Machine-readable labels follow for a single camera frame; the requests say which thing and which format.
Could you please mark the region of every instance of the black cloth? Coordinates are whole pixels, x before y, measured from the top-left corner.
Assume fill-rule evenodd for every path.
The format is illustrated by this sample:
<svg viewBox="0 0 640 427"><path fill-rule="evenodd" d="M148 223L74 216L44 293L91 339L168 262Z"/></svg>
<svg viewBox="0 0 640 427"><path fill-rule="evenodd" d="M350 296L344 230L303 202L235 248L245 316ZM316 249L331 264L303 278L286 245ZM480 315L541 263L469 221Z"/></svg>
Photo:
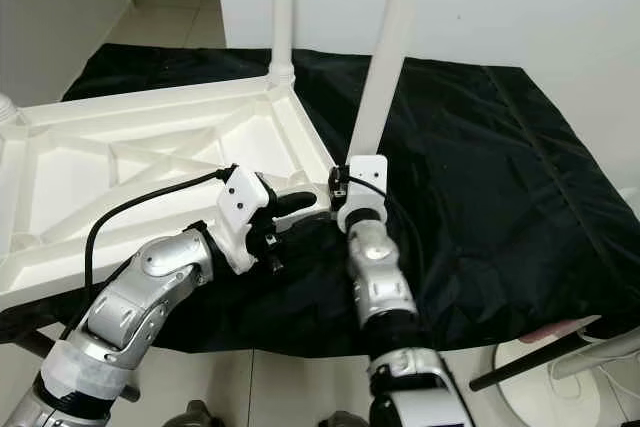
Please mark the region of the black cloth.
<svg viewBox="0 0 640 427"><path fill-rule="evenodd" d="M296 93L341 163L370 59L308 50L293 58ZM252 77L268 60L266 50L107 44L64 100ZM591 314L637 315L640 225L521 69L407 59L380 152L389 159L390 231L431 346L495 343ZM362 352L344 237L326 218L288 235L279 274L221 273L178 306L156 345ZM36 304L65 320L77 298ZM0 339L22 314L0 315Z"/></svg>

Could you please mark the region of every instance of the white mounting plate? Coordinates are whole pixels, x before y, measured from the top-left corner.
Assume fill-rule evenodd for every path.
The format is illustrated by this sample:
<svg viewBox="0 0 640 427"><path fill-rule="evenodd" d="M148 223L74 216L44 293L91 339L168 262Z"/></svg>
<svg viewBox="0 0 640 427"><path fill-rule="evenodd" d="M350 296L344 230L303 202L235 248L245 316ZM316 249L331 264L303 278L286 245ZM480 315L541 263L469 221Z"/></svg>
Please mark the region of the white mounting plate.
<svg viewBox="0 0 640 427"><path fill-rule="evenodd" d="M329 206L333 161L290 86L266 77L62 102L0 124L0 312L78 288L91 225L143 193L237 163ZM213 222L221 183L136 206L101 230L101 281L147 240Z"/></svg>

